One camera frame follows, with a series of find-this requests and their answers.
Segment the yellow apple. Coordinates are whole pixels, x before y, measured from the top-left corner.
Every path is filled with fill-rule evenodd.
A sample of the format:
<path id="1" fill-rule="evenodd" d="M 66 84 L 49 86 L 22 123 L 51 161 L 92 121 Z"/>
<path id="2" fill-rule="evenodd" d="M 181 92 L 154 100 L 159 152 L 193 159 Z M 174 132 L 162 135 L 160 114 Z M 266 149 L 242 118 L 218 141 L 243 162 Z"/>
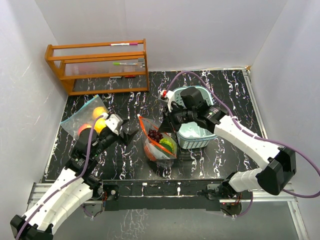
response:
<path id="1" fill-rule="evenodd" d="M 92 112 L 92 118 L 95 120 L 99 116 L 101 116 L 103 113 L 107 113 L 108 110 L 105 107 L 99 106 L 96 107 Z"/>

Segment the yellow lemon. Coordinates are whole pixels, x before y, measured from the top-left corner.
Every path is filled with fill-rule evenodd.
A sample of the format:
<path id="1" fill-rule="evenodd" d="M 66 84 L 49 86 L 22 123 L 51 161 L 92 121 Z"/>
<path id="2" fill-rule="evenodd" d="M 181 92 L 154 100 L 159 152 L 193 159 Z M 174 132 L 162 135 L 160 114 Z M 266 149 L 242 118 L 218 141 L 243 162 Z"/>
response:
<path id="1" fill-rule="evenodd" d="M 106 127 L 106 120 L 104 118 L 99 118 L 94 125 L 94 130 L 99 135 L 101 131 Z"/>

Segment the orange pumpkin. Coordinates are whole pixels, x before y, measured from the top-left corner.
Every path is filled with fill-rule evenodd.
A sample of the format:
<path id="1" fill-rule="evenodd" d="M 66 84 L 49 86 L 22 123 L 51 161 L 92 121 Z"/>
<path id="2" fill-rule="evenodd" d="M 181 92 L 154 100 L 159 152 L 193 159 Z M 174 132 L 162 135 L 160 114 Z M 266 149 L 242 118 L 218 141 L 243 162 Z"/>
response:
<path id="1" fill-rule="evenodd" d="M 144 152 L 146 157 L 150 160 L 150 161 L 156 161 L 156 157 L 149 151 L 149 149 L 147 147 L 144 148 Z"/>

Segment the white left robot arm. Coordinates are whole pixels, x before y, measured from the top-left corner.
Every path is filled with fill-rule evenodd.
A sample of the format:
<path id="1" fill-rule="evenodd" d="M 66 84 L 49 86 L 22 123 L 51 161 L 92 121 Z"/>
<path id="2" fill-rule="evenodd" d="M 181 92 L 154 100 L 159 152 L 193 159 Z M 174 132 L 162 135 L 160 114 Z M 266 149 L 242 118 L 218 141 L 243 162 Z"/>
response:
<path id="1" fill-rule="evenodd" d="M 79 132 L 69 160 L 59 177 L 22 216 L 15 215 L 10 226 L 17 240 L 51 240 L 60 225 L 84 202 L 103 195 L 102 181 L 92 172 L 98 156 L 113 143 L 128 145 L 136 131 L 122 126 L 128 119 L 103 112 L 89 127 Z"/>

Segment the purple grapes bunch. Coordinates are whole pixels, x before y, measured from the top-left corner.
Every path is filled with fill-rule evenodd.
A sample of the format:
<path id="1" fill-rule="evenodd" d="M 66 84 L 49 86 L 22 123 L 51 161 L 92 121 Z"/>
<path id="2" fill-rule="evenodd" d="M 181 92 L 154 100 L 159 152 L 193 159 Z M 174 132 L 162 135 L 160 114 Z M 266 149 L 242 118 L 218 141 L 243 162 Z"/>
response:
<path id="1" fill-rule="evenodd" d="M 159 142 L 160 140 L 162 140 L 164 137 L 161 133 L 157 132 L 154 129 L 149 129 L 148 131 L 148 135 L 147 135 L 151 140 L 155 141 L 155 142 Z"/>

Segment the orange zip plastic bag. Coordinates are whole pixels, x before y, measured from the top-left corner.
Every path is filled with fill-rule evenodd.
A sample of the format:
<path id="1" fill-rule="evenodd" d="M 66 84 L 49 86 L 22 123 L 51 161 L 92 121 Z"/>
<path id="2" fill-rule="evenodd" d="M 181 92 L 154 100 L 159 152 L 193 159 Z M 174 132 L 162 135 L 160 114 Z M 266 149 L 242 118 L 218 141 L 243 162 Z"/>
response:
<path id="1" fill-rule="evenodd" d="M 173 153 L 169 152 L 167 149 L 163 147 L 160 142 L 156 142 L 151 140 L 148 137 L 149 129 L 156 130 L 158 132 L 158 128 L 160 127 L 159 123 L 156 123 L 154 120 L 142 117 L 140 114 L 137 115 L 139 120 L 139 124 L 142 130 L 142 143 L 143 143 L 143 150 L 144 148 L 148 148 L 149 151 L 156 157 L 155 162 L 158 166 L 162 168 L 170 168 L 173 164 L 175 159 L 177 158 L 177 140 L 173 138 L 167 132 L 160 132 L 165 139 L 171 139 L 173 141 Z"/>

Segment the blue zip top bag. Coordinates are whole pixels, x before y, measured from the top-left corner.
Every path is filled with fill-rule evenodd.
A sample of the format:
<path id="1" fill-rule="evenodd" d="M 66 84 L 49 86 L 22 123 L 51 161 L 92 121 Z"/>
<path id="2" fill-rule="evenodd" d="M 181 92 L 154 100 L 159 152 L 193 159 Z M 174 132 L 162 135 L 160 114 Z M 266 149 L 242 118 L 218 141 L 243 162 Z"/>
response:
<path id="1" fill-rule="evenodd" d="M 105 107 L 99 95 L 95 95 L 91 100 L 87 101 L 76 113 L 60 123 L 60 126 L 74 139 L 78 140 L 78 129 L 83 124 L 90 124 L 94 127 L 93 110 L 97 107 Z"/>

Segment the red orange peach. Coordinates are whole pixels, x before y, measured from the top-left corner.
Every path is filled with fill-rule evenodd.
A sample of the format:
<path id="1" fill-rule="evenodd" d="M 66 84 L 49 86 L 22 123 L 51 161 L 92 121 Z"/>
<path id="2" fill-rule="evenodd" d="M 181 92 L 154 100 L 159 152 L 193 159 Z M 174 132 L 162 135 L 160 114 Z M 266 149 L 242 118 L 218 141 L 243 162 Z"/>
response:
<path id="1" fill-rule="evenodd" d="M 92 126 L 88 123 L 85 123 L 83 125 L 81 125 L 77 131 L 77 134 L 80 136 L 81 132 L 86 130 L 86 129 L 90 129 Z"/>

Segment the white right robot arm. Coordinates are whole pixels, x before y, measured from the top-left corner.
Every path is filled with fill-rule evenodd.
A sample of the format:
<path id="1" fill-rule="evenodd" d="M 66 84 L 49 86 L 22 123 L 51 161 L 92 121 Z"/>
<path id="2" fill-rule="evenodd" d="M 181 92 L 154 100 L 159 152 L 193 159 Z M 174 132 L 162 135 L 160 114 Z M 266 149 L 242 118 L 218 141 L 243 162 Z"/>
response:
<path id="1" fill-rule="evenodd" d="M 163 90 L 159 98 L 166 105 L 159 132 L 176 133 L 183 124 L 196 123 L 230 142 L 257 164 L 257 168 L 231 173 L 213 192 L 230 199 L 240 192 L 264 190 L 277 196 L 296 173 L 295 152 L 287 147 L 258 139 L 246 127 L 235 124 L 225 108 L 208 104 L 197 88 L 180 92 L 183 104 L 175 101 L 173 91 Z"/>

